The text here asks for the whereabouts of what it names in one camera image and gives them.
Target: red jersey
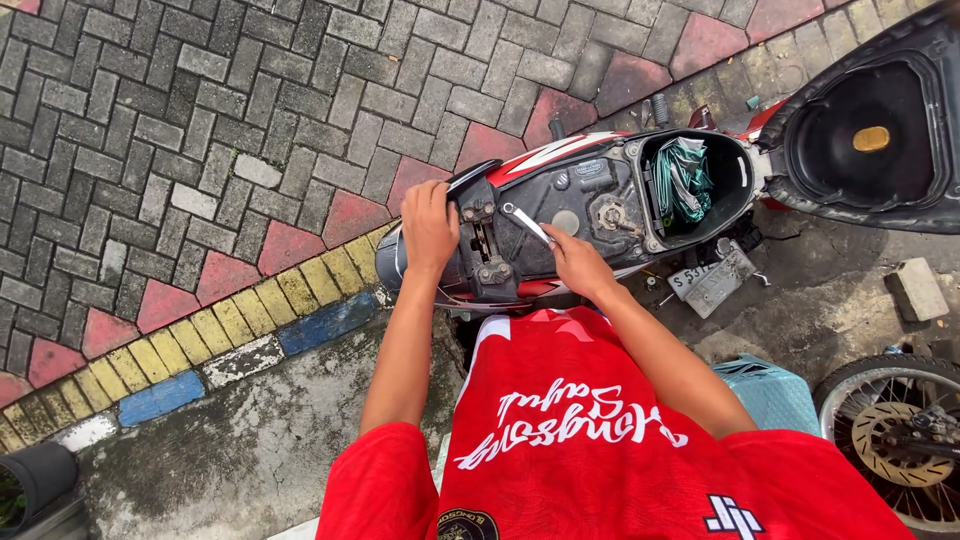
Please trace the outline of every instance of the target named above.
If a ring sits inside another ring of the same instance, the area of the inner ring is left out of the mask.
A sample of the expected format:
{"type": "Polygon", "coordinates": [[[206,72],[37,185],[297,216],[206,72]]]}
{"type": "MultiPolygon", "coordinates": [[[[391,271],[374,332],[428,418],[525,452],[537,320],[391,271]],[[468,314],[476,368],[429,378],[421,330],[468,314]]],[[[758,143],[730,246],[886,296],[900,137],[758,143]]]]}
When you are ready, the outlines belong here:
{"type": "Polygon", "coordinates": [[[491,317],[453,414],[438,496],[409,424],[330,469],[318,540],[912,539],[827,440],[715,440],[657,402],[595,311],[491,317]]]}

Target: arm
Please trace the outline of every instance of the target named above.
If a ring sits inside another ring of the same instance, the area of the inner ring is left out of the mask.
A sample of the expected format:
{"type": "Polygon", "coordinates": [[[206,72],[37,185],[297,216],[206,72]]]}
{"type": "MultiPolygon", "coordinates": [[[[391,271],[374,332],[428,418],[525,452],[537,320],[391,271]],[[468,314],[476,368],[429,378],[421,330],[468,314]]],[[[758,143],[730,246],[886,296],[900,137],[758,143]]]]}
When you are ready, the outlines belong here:
{"type": "Polygon", "coordinates": [[[658,399],[696,422],[715,438],[756,430],[733,391],[616,282],[610,266],[588,242],[550,225],[557,274],[570,290],[603,311],[627,353],[650,381],[658,399]]]}
{"type": "Polygon", "coordinates": [[[407,191],[400,207],[409,265],[380,345],[367,391],[360,434],[392,422],[420,425],[430,381],[430,331],[437,284],[457,247],[460,229],[447,184],[430,181],[407,191]]]}

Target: sticker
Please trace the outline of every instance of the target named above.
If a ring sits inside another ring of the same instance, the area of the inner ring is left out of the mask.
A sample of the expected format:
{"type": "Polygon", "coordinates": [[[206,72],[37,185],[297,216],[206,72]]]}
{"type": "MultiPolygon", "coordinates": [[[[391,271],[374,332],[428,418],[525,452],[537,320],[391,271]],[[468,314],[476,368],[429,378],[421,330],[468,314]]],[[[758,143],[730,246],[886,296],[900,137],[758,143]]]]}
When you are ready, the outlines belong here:
{"type": "Polygon", "coordinates": [[[486,512],[452,508],[437,519],[437,540],[499,540],[496,523],[486,512]]]}
{"type": "Polygon", "coordinates": [[[603,163],[600,160],[587,161],[585,163],[580,163],[573,169],[573,173],[577,176],[590,176],[596,174],[597,171],[603,168],[603,163]]]}

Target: wheel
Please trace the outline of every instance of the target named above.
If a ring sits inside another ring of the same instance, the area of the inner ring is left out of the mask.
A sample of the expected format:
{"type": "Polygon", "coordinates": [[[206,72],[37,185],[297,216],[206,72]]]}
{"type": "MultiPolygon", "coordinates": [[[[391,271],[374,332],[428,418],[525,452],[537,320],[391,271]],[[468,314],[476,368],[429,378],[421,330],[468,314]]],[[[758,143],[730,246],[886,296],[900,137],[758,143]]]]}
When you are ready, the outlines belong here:
{"type": "Polygon", "coordinates": [[[957,538],[960,466],[954,459],[889,446],[893,435],[914,429],[904,422],[928,406],[940,405],[956,416],[956,366],[928,356],[869,356],[833,372],[817,386],[813,401],[825,437],[918,538],[957,538]]]}

